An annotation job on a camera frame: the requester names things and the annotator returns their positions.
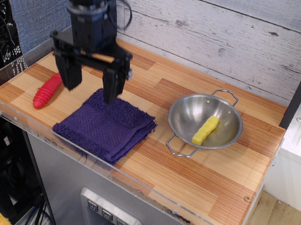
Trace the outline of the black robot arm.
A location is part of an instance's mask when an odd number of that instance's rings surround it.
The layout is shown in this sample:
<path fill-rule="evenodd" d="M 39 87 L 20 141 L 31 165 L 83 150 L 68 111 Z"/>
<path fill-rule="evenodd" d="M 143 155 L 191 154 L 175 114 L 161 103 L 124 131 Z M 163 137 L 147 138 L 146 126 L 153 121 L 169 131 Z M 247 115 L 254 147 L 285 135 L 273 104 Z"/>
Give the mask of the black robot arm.
<path fill-rule="evenodd" d="M 54 55 L 62 82 L 68 90 L 82 81 L 82 66 L 103 72 L 104 101 L 111 104 L 131 78 L 132 54 L 117 42 L 118 0 L 69 0 L 71 31 L 53 31 Z"/>

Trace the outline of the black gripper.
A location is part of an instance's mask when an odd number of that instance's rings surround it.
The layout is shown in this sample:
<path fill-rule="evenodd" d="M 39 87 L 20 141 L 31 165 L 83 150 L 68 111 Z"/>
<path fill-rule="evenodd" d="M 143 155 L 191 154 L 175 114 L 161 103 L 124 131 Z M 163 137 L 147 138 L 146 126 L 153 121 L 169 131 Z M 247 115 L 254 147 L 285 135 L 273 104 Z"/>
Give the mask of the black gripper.
<path fill-rule="evenodd" d="M 54 55 L 64 86 L 73 90 L 82 82 L 82 65 L 103 72 L 104 102 L 112 104 L 130 79 L 131 53 L 116 42 L 116 13 L 71 15 L 72 31 L 53 32 Z"/>

